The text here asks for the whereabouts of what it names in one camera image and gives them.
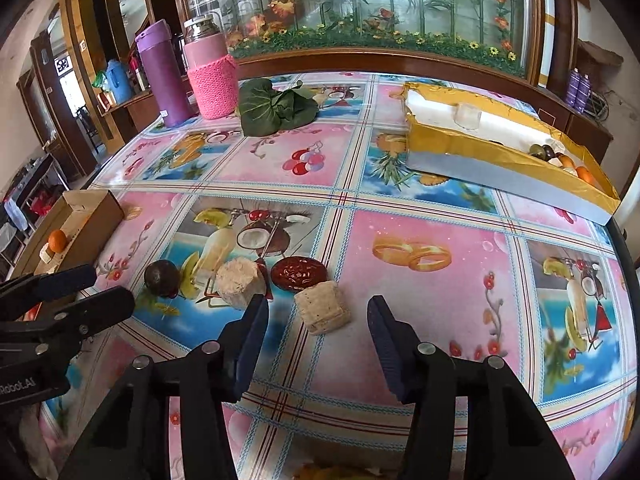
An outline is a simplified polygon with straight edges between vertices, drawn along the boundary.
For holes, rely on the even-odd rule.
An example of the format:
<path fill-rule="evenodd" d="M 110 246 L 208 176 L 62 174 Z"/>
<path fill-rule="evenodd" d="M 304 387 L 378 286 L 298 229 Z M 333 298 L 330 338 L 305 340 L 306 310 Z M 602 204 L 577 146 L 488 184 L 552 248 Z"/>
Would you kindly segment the blue water jug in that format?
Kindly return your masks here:
<path fill-rule="evenodd" d="M 134 96 L 126 68 L 119 60 L 109 60 L 106 66 L 106 78 L 117 104 L 129 101 Z"/>

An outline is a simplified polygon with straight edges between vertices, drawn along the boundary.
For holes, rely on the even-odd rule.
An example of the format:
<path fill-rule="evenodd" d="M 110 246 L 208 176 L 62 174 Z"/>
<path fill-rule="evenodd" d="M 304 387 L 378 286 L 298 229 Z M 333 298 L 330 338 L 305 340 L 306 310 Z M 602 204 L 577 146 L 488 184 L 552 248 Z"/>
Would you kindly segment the brown cardboard tray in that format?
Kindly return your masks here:
<path fill-rule="evenodd" d="M 11 278 L 94 263 L 124 217 L 110 191 L 65 191 L 30 237 Z"/>

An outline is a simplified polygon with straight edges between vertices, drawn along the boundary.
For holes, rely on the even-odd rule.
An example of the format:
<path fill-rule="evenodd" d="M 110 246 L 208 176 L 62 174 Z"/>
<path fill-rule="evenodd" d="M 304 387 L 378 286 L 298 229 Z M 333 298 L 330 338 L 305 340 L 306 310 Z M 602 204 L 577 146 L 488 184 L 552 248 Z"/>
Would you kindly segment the flowered tablecloth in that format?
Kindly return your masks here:
<path fill-rule="evenodd" d="M 243 479 L 389 474 L 411 411 L 388 390 L 367 326 L 383 296 L 418 335 L 466 360 L 500 356 L 518 375 L 574 475 L 595 479 L 634 423 L 637 344 L 629 278 L 604 226 L 494 188 L 406 165 L 401 76 L 306 74 L 310 125 L 263 139 L 238 118 L 152 122 L 93 187 L 124 221 L 96 259 L 97 289 L 126 286 L 134 315 L 92 338 L 70 366 L 70 391 L 40 412 L 62 465 L 107 391 L 139 354 L 183 356 L 239 313 L 213 289 L 233 258 L 322 262 L 352 318 L 308 333 L 292 292 L 275 289 L 254 380 L 224 408 Z M 178 296 L 144 270 L 171 261 Z"/>

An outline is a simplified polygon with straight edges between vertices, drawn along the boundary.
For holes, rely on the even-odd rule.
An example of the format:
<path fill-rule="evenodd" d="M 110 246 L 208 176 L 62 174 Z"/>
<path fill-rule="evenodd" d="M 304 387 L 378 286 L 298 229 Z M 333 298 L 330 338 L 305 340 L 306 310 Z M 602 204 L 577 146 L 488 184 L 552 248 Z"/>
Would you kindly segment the purple thermos bottle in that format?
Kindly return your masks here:
<path fill-rule="evenodd" d="M 142 65 L 166 127 L 181 125 L 193 116 L 171 39 L 165 20 L 154 22 L 136 37 Z"/>

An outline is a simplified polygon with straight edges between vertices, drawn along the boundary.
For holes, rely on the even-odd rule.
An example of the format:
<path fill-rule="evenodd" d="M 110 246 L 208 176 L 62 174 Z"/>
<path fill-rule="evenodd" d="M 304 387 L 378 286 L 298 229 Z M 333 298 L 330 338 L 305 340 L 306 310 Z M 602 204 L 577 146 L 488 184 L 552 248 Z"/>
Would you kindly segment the beige cake piece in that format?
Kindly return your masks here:
<path fill-rule="evenodd" d="M 245 310 L 255 295 L 265 296 L 267 287 L 258 264 L 238 257 L 225 262 L 217 270 L 214 291 L 228 306 Z"/>

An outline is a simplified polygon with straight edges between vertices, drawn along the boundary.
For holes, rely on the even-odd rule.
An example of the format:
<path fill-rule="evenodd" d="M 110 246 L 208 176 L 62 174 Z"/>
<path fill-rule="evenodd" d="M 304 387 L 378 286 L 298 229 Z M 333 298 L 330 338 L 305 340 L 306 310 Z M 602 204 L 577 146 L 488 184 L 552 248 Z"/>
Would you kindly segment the dark red jujube date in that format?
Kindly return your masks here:
<path fill-rule="evenodd" d="M 300 292 L 325 282 L 328 279 L 328 270 L 313 258 L 285 257 L 272 266 L 270 278 L 277 288 L 287 292 Z"/>

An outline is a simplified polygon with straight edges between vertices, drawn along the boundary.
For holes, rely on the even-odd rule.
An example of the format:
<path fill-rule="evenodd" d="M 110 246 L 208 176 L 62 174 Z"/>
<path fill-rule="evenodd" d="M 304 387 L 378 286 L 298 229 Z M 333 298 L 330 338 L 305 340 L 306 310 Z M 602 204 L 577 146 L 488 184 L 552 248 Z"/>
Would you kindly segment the dark round plum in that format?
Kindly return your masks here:
<path fill-rule="evenodd" d="M 144 284 L 149 292 L 160 298 L 178 296 L 181 273 L 169 260 L 156 260 L 144 270 Z"/>

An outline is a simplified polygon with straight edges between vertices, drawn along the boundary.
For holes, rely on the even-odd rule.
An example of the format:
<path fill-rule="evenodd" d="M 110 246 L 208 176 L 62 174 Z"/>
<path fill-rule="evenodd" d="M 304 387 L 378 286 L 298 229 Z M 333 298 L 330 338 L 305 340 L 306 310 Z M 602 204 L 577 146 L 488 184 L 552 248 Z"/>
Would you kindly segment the wooden side cabinet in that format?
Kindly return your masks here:
<path fill-rule="evenodd" d="M 160 117 L 155 96 L 151 90 L 136 94 L 132 99 L 111 106 L 102 116 L 107 125 L 115 127 L 125 140 L 144 130 Z"/>

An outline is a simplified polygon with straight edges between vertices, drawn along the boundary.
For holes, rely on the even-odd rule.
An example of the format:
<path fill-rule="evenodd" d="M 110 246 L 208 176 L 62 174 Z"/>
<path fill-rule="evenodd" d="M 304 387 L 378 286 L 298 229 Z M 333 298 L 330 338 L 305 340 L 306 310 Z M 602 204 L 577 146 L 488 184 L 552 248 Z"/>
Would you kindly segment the yellow white gift box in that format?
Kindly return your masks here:
<path fill-rule="evenodd" d="M 584 146 L 484 94 L 406 82 L 407 166 L 608 223 L 620 198 Z"/>

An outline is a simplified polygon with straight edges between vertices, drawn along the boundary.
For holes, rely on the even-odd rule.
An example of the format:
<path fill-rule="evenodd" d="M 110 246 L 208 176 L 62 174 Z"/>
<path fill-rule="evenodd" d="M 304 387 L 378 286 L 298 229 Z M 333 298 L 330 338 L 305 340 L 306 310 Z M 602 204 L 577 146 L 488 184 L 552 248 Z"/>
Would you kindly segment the orange tangerine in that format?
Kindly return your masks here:
<path fill-rule="evenodd" d="M 49 234 L 48 244 L 56 254 L 62 254 L 68 245 L 68 237 L 62 229 L 56 229 Z"/>

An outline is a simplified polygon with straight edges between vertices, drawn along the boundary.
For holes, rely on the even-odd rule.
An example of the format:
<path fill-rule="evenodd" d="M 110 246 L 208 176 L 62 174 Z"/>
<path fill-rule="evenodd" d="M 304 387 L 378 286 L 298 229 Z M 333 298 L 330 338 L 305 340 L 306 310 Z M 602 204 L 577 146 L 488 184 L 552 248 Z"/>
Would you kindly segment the green leafy vegetable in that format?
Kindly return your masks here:
<path fill-rule="evenodd" d="M 301 81 L 277 90 L 270 79 L 255 78 L 240 87 L 238 110 L 244 136 L 264 138 L 310 124 L 319 105 Z"/>

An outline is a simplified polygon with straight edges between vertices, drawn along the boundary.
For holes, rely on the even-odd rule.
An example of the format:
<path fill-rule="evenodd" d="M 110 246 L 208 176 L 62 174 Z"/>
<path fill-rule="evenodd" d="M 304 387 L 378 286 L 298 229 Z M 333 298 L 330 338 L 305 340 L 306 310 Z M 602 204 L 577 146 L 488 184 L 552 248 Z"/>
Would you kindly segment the pink knitted-sleeve thermos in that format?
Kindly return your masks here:
<path fill-rule="evenodd" d="M 190 18 L 184 32 L 186 74 L 201 116 L 213 120 L 230 115 L 238 106 L 239 81 L 224 33 L 212 14 Z"/>

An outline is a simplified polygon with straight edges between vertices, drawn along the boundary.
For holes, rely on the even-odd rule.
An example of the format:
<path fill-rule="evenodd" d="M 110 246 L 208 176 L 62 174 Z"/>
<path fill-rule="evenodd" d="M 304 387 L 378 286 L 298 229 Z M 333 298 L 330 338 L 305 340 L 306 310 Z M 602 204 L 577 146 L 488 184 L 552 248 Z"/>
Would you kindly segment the beige square cake block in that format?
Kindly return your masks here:
<path fill-rule="evenodd" d="M 325 281 L 294 296 L 296 309 L 308 333 L 320 336 L 350 322 L 352 315 L 337 282 Z"/>

